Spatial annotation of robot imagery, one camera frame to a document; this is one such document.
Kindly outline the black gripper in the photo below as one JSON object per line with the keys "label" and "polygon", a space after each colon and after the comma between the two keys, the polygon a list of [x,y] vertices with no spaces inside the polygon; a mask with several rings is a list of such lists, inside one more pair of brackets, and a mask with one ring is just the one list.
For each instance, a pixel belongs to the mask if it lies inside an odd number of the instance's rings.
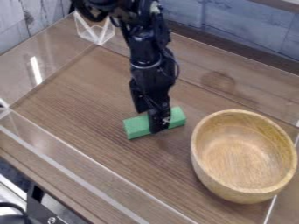
{"label": "black gripper", "polygon": [[131,60],[130,91],[138,113],[149,110],[150,132],[167,130],[171,123],[170,89],[175,84],[175,61],[162,56],[155,63]]}

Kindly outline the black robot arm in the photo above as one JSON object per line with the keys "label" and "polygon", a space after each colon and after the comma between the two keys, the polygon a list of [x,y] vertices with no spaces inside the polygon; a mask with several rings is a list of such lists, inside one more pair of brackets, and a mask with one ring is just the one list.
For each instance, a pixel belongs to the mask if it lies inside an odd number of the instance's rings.
{"label": "black robot arm", "polygon": [[130,50],[130,91],[135,110],[149,115],[150,132],[170,127],[171,98],[181,68],[169,48],[171,31],[159,0],[71,0],[93,22],[110,19]]}

